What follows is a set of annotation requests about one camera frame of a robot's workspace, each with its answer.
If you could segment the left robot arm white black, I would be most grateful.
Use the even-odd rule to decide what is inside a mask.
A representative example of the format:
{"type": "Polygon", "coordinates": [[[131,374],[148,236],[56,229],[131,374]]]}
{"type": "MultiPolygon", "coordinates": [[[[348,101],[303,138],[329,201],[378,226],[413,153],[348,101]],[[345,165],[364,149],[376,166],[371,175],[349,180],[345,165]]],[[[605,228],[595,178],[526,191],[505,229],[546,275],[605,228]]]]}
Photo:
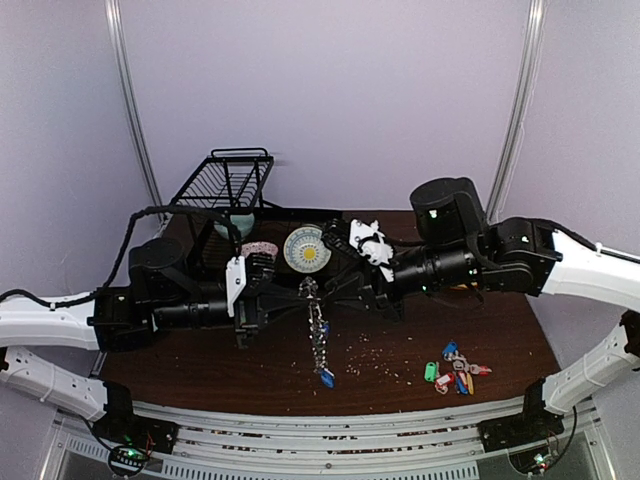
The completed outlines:
{"type": "Polygon", "coordinates": [[[75,374],[34,353],[63,346],[122,353],[153,345],[177,330],[231,327],[238,341],[304,304],[308,290],[275,282],[275,260],[263,252],[236,253],[222,271],[192,270],[182,245],[150,240],[129,253],[124,287],[87,295],[39,299],[24,290],[1,296],[1,382],[81,417],[90,433],[117,455],[170,454],[178,426],[135,413],[121,384],[75,374]]]}

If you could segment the black keyring disc with rings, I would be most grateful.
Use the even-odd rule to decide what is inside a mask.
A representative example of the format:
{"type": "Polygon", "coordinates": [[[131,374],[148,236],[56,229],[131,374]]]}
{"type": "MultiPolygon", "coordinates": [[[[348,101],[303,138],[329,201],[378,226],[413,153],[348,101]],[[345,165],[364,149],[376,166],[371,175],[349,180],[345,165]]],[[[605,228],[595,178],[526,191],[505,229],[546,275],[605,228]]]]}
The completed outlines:
{"type": "Polygon", "coordinates": [[[307,307],[309,340],[314,361],[314,372],[319,376],[321,369],[329,369],[327,344],[330,327],[322,314],[316,281],[309,276],[305,277],[299,285],[299,296],[312,298],[312,302],[307,307]]]}

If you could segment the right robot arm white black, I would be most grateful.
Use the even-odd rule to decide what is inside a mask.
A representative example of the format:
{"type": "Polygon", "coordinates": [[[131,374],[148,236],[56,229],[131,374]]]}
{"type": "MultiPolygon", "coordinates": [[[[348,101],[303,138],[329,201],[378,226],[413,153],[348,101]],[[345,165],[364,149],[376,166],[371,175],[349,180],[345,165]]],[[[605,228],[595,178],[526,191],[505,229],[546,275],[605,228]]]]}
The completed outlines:
{"type": "Polygon", "coordinates": [[[439,178],[410,196],[419,237],[391,239],[377,222],[337,219],[322,230],[331,251],[354,260],[327,286],[333,302],[360,301],[396,319],[403,300],[464,285],[481,291],[568,295],[623,308],[593,349],[525,391],[522,410],[485,420],[487,452],[543,440],[563,431],[563,418],[584,398],[639,364],[639,259],[593,243],[551,220],[511,217],[489,223],[474,183],[439,178]]]}

